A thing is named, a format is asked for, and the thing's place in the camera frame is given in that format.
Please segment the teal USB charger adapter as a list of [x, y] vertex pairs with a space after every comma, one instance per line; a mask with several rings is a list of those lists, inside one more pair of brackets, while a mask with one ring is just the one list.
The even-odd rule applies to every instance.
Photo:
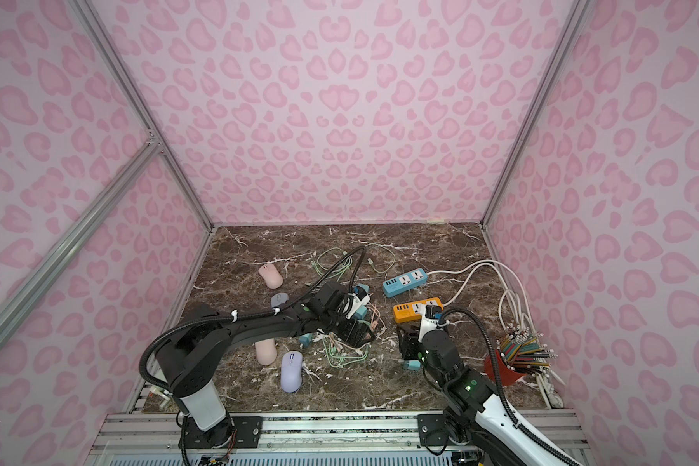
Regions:
[[355, 313], [353, 314], [353, 318], [355, 320], [366, 320], [367, 319], [367, 314], [368, 314], [368, 309], [366, 306], [360, 306]]
[[409, 371], [421, 371], [421, 362], [417, 359], [414, 360], [405, 360], [403, 362], [403, 367], [405, 370]]

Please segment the light blue wireless mouse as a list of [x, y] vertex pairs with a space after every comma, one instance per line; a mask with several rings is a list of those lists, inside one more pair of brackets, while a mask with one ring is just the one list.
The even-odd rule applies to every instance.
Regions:
[[276, 293], [270, 299], [272, 308], [282, 308], [287, 302], [289, 302], [289, 295], [284, 292]]

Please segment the pink wireless mouse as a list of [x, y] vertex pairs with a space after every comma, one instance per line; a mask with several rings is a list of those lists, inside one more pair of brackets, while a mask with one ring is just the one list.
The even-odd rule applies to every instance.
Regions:
[[268, 289], [279, 289], [283, 285], [283, 276], [274, 263], [262, 264], [258, 269], [258, 274]]
[[278, 357], [274, 339], [258, 341], [254, 344], [254, 349], [256, 350], [256, 360], [262, 366], [273, 364]]

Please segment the lavender wireless mouse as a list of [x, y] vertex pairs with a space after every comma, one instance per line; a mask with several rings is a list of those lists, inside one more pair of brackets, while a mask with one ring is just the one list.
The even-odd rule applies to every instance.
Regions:
[[294, 393], [302, 386], [303, 355], [300, 351], [289, 351], [281, 362], [281, 389], [285, 393]]

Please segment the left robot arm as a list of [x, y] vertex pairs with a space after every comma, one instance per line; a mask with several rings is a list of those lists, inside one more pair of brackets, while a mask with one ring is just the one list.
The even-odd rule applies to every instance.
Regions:
[[375, 340], [353, 315], [355, 281], [366, 256], [357, 247], [289, 302], [263, 311], [220, 312], [199, 306], [144, 349], [138, 365], [144, 381], [167, 391], [184, 419], [179, 447], [223, 448], [236, 443], [236, 424], [221, 401], [214, 376], [231, 351], [269, 339], [333, 334], [353, 348]]

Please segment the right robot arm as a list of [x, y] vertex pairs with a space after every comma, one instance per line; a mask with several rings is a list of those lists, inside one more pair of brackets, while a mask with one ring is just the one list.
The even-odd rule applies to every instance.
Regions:
[[[448, 332], [449, 316], [462, 315], [478, 328], [491, 364], [491, 376], [469, 367]], [[464, 457], [489, 465], [576, 465], [578, 461], [542, 434], [508, 400], [495, 345], [473, 312], [428, 306], [419, 324], [399, 324], [396, 335], [402, 359], [417, 361], [433, 390], [447, 407], [433, 421], [419, 418], [419, 444], [441, 456], [452, 444], [470, 447]]]

